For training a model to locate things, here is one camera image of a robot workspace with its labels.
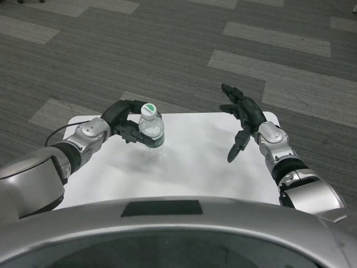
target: black panel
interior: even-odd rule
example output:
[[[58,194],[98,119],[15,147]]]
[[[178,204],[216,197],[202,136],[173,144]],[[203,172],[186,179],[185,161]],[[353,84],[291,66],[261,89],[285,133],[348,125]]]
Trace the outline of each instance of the black panel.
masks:
[[[125,207],[122,217],[197,214],[203,214],[198,200],[163,200],[130,202]]]

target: bottle label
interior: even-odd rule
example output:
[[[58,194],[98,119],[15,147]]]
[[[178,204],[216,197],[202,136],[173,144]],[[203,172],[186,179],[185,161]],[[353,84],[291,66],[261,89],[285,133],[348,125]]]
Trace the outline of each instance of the bottle label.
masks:
[[[165,134],[162,134],[159,138],[154,138],[155,144],[153,145],[146,145],[149,148],[158,148],[160,147],[163,142],[165,141]]]

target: light gray carpet stripe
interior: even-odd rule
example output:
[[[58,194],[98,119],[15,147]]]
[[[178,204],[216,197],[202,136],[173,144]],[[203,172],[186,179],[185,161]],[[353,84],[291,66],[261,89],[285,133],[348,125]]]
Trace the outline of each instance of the light gray carpet stripe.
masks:
[[[265,80],[263,103],[357,127],[357,82],[219,50],[208,66]]]
[[[199,4],[207,4],[209,6],[224,7],[234,9],[238,0],[187,0]]]
[[[3,35],[10,35],[38,44],[45,44],[58,33],[59,30],[56,29],[20,21],[15,18],[0,16],[0,34]]]
[[[330,42],[306,36],[292,35],[286,32],[274,31],[235,22],[228,22],[223,34],[331,57]]]
[[[93,116],[100,114],[97,111],[82,106],[50,98],[29,120],[30,123],[56,130],[68,124],[75,116]]]
[[[357,20],[331,17],[331,28],[335,30],[357,33]]]
[[[88,7],[131,14],[139,6],[138,3],[125,0],[46,0],[46,3],[25,1],[23,5],[72,17],[80,16]]]
[[[284,0],[245,0],[245,1],[259,3],[259,4],[266,4],[274,7],[283,7],[285,2]]]

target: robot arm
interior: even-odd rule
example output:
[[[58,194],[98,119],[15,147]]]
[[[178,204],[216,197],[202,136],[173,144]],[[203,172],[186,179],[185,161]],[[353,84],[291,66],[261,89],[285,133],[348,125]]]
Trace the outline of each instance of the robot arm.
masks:
[[[41,148],[0,169],[0,223],[45,212],[64,198],[64,184],[83,167],[112,135],[129,142],[154,141],[128,121],[130,112],[140,113],[144,102],[119,100],[100,118],[82,123],[75,133],[50,147]]]
[[[252,99],[228,85],[223,84],[222,91],[233,105],[222,105],[221,110],[233,114],[243,128],[235,137],[228,162],[245,149],[252,136],[279,188],[279,201],[283,206],[319,215],[328,215],[331,210],[346,207],[342,197],[294,152],[285,131],[268,122]]]

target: plastic water bottle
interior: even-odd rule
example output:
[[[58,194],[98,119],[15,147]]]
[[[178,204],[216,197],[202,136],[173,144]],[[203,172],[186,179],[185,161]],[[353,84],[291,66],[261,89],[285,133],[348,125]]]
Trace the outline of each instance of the plastic water bottle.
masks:
[[[155,141],[154,145],[146,145],[149,148],[158,148],[165,141],[163,120],[157,113],[157,109],[154,104],[147,103],[141,107],[139,130]]]

